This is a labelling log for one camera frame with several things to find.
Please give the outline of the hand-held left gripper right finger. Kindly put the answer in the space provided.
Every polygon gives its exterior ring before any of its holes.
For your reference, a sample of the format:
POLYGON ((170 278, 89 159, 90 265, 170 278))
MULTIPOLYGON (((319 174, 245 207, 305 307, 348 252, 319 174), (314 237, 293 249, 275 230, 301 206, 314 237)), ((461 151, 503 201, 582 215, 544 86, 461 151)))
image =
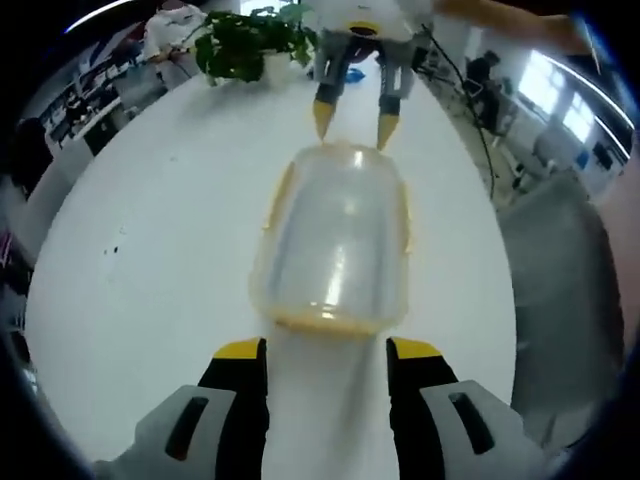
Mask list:
POLYGON ((389 420, 401 479, 540 479, 544 454, 521 416, 439 350, 386 340, 389 420))

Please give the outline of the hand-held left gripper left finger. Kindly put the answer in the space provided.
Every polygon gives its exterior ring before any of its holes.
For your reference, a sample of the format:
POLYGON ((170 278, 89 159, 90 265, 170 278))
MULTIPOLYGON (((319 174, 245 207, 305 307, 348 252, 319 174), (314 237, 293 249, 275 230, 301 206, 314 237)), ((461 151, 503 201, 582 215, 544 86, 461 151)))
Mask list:
POLYGON ((136 425, 132 444, 94 463, 97 479, 260 479, 269 429, 267 342, 229 343, 199 382, 136 425))

